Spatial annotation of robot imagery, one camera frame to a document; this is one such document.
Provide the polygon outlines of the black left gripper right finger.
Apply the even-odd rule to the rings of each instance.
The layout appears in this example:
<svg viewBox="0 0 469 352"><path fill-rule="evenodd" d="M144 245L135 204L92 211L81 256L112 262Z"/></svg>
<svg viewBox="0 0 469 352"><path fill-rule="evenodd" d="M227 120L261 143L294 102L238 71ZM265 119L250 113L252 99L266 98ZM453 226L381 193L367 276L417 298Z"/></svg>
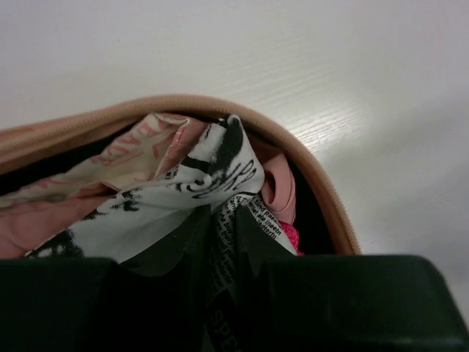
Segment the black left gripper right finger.
<svg viewBox="0 0 469 352"><path fill-rule="evenodd" d="M246 207L235 215L247 351L466 351L443 275L410 255L296 256Z"/></svg>

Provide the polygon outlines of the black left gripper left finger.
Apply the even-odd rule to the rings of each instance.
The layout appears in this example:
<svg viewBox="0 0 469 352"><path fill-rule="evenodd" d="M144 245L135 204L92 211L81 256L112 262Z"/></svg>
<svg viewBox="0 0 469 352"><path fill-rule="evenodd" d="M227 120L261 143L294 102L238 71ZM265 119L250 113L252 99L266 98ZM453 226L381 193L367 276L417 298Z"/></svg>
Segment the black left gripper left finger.
<svg viewBox="0 0 469 352"><path fill-rule="evenodd" d="M124 263L1 262L3 351L199 351L210 210Z"/></svg>

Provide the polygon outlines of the magenta towel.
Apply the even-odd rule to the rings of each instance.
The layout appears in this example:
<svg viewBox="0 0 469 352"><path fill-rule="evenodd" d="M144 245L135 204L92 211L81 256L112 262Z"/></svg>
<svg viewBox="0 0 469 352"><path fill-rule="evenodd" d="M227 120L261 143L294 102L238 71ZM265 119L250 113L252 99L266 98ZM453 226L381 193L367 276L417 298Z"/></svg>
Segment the magenta towel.
<svg viewBox="0 0 469 352"><path fill-rule="evenodd" d="M299 249L299 241L300 241L299 232L295 229L295 227L292 224L288 224L284 221L280 221L279 224L281 225L282 230L287 235L290 243L294 247L297 254L300 256L303 256L304 253Z"/></svg>

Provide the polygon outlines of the newspaper print cloth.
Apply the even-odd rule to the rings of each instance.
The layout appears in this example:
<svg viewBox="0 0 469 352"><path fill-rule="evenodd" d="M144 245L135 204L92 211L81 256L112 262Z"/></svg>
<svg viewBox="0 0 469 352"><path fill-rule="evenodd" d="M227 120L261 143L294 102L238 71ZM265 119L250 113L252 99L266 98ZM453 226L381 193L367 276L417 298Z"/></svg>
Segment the newspaper print cloth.
<svg viewBox="0 0 469 352"><path fill-rule="evenodd" d="M272 241L290 254L295 245L261 198L265 171L240 118L209 124L195 145L166 175L119 192L94 213L33 251L35 257L104 256L123 263L148 254L201 206L210 210L215 241L210 246L207 301L235 295L235 211L248 208Z"/></svg>

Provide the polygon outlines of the pink cartoon print shirt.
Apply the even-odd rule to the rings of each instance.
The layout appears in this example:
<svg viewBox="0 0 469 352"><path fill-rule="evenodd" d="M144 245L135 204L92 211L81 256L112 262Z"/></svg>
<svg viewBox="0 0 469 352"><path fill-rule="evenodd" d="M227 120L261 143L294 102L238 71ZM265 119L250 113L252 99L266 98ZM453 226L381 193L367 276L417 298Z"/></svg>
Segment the pink cartoon print shirt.
<svg viewBox="0 0 469 352"><path fill-rule="evenodd" d="M211 123L149 114L100 154L1 198L1 257L33 251L131 186L166 175Z"/></svg>

